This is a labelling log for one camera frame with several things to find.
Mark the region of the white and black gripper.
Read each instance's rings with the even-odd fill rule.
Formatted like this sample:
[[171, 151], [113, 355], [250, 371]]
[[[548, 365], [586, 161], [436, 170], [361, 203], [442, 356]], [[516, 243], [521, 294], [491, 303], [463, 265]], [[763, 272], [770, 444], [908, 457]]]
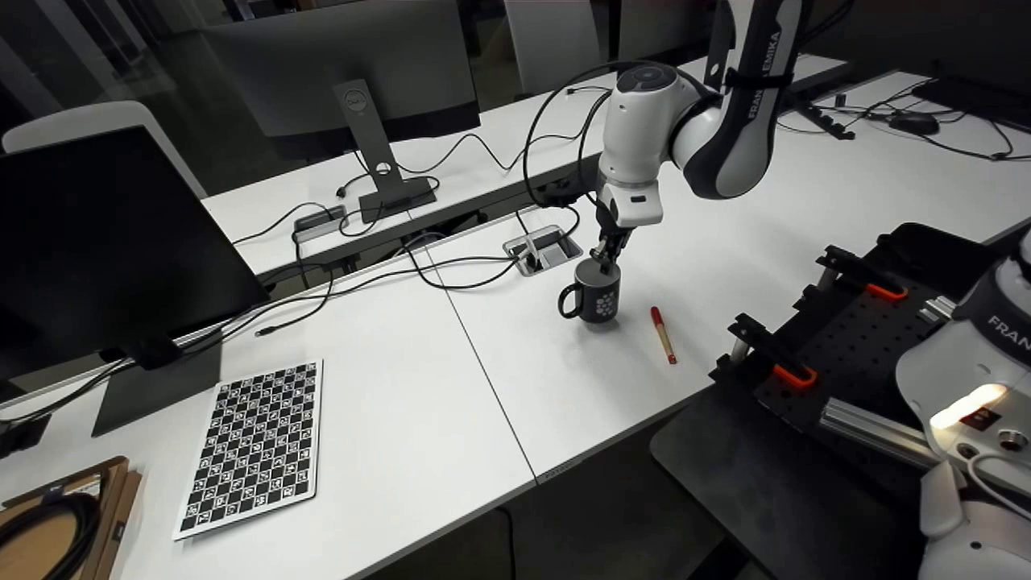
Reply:
[[658, 224], [659, 219], [663, 219], [663, 205], [655, 182], [625, 187], [625, 182], [604, 179], [599, 190], [599, 211], [594, 211], [599, 243], [592, 247], [592, 257], [599, 265], [614, 267], [631, 238], [631, 227]]

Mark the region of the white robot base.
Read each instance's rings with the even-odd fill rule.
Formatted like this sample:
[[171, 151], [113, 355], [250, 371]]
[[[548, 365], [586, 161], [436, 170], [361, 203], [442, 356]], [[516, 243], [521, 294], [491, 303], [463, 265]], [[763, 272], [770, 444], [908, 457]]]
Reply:
[[895, 365], [931, 444], [918, 580], [1031, 580], [1031, 236]]

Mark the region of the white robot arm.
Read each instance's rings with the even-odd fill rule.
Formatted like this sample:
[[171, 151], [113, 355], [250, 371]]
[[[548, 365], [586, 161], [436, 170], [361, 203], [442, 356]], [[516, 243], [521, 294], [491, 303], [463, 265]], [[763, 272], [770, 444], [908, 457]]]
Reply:
[[614, 75], [599, 153], [599, 247], [613, 267], [639, 224], [663, 219], [658, 170], [672, 161], [702, 198], [733, 198], [759, 182], [774, 159], [775, 107], [791, 85], [809, 0], [721, 0], [732, 25], [716, 80], [672, 63]]

